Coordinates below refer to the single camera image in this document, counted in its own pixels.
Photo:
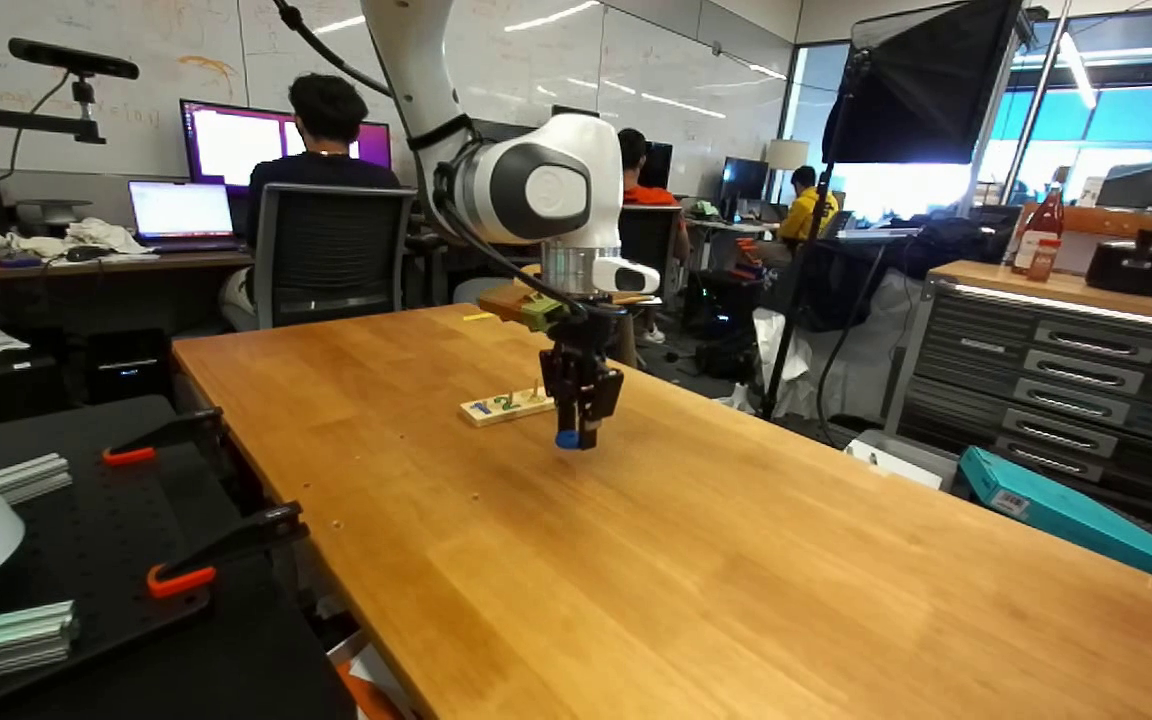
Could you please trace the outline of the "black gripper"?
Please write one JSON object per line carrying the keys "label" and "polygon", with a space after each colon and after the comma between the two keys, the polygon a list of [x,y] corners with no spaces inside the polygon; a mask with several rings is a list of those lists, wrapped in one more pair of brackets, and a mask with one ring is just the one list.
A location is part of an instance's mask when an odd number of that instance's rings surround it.
{"label": "black gripper", "polygon": [[615,410],[626,372],[610,364],[615,337],[626,332],[626,308],[584,303],[562,308],[540,356],[545,392],[555,399],[555,442],[575,447],[575,410],[584,447],[596,447],[602,417]]}

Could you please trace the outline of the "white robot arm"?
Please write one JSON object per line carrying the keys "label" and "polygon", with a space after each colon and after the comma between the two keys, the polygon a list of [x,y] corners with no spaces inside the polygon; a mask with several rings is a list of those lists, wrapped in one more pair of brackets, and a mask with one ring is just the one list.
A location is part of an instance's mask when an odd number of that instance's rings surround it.
{"label": "white robot arm", "polygon": [[420,190],[446,232],[537,291],[527,322],[547,337],[545,392],[555,442],[594,447],[626,372],[610,364],[620,294],[654,294],[660,272],[620,251],[626,166],[610,119],[562,110],[488,140],[463,110],[446,28],[453,0],[362,0],[398,99]]}

